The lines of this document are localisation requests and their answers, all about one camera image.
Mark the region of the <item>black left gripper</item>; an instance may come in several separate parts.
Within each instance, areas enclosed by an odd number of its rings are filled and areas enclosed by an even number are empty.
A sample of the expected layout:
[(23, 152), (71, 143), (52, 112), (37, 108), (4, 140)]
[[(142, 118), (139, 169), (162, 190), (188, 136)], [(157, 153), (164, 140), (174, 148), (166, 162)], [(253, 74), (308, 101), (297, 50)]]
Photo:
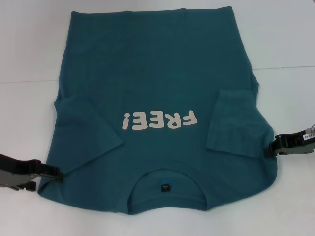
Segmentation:
[(0, 155), (0, 186), (15, 191), (34, 192), (38, 176), (63, 182), (63, 173), (58, 167), (42, 164), (39, 160), (22, 161), (3, 154)]

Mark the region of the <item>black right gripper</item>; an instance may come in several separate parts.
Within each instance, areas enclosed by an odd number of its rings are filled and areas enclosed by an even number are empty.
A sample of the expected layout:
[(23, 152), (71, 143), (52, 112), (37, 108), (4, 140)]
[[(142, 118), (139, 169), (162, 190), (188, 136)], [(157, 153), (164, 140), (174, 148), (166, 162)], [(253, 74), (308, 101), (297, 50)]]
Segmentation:
[(277, 155), (310, 154), (315, 149), (315, 134), (306, 130), (293, 134), (276, 135), (265, 149), (265, 158)]

